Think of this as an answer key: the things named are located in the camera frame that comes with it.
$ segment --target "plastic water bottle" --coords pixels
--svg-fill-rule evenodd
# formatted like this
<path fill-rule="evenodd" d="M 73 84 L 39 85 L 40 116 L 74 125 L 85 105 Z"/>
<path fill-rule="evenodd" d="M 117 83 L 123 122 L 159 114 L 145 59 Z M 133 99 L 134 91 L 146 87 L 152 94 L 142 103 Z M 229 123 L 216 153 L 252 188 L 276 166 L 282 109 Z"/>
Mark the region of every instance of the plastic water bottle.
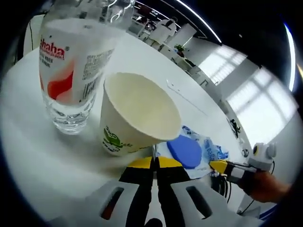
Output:
<path fill-rule="evenodd" d="M 40 84 L 55 126 L 86 125 L 104 67 L 130 26 L 135 0 L 57 0 L 41 28 Z"/>

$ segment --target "desk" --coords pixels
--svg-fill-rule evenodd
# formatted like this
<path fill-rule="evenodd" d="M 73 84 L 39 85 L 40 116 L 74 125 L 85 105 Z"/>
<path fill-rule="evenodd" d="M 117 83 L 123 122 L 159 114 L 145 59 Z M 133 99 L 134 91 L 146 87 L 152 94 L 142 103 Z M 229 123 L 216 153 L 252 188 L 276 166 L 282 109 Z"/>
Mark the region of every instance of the desk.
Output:
<path fill-rule="evenodd" d="M 76 201 L 108 180 L 118 179 L 127 164 L 151 155 L 151 151 L 125 157 L 112 157 L 102 151 L 97 133 L 104 78 L 85 130 L 77 136 L 61 134 L 45 112 L 38 59 L 38 49 L 35 49 L 3 79 L 0 131 L 4 155 L 17 186 L 38 214 L 50 220 L 64 214 Z M 191 77 L 161 53 L 125 34 L 105 75 L 119 71 L 142 74 L 153 80 L 174 100 L 184 125 L 227 148 L 232 161 L 243 161 L 241 149 L 221 109 Z M 182 95 L 168 88 L 167 80 Z M 154 200 L 157 199 L 156 187 L 152 194 L 148 218 L 160 216 L 163 220 L 160 205 Z M 243 196 L 243 191 L 233 185 L 230 209 L 236 211 Z"/>

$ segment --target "barcode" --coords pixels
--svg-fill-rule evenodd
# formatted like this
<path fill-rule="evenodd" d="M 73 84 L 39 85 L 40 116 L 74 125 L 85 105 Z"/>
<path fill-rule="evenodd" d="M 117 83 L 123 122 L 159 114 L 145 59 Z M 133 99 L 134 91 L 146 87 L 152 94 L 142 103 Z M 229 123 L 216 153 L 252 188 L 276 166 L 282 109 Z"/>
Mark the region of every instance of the barcode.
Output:
<path fill-rule="evenodd" d="M 86 99 L 95 90 L 97 79 L 98 79 L 98 77 L 94 81 L 85 85 L 84 92 L 83 92 L 83 99 Z"/>

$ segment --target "person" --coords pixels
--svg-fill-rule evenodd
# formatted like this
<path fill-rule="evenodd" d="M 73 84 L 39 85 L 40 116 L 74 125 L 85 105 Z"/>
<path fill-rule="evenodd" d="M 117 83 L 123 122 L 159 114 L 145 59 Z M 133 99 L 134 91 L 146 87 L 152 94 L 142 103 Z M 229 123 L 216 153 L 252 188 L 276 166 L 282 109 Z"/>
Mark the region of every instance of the person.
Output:
<path fill-rule="evenodd" d="M 156 25 L 156 29 L 151 32 L 149 39 L 151 46 L 158 49 L 170 36 L 173 36 L 176 32 L 177 18 L 162 20 Z"/>
<path fill-rule="evenodd" d="M 239 187 L 252 199 L 259 202 L 279 203 L 291 187 L 289 184 L 278 181 L 269 172 L 256 172 L 253 181 L 253 188 L 250 189 L 250 192 L 246 192 L 241 184 Z"/>

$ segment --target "blue sponge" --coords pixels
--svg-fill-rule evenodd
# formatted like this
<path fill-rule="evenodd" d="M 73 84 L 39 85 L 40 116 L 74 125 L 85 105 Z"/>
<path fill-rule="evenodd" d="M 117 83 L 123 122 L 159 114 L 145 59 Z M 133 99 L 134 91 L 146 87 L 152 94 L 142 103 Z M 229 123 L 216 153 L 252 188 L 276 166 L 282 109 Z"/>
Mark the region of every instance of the blue sponge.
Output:
<path fill-rule="evenodd" d="M 167 147 L 175 160 L 180 162 L 185 169 L 194 169 L 201 163 L 202 149 L 197 141 L 180 135 L 168 141 Z"/>

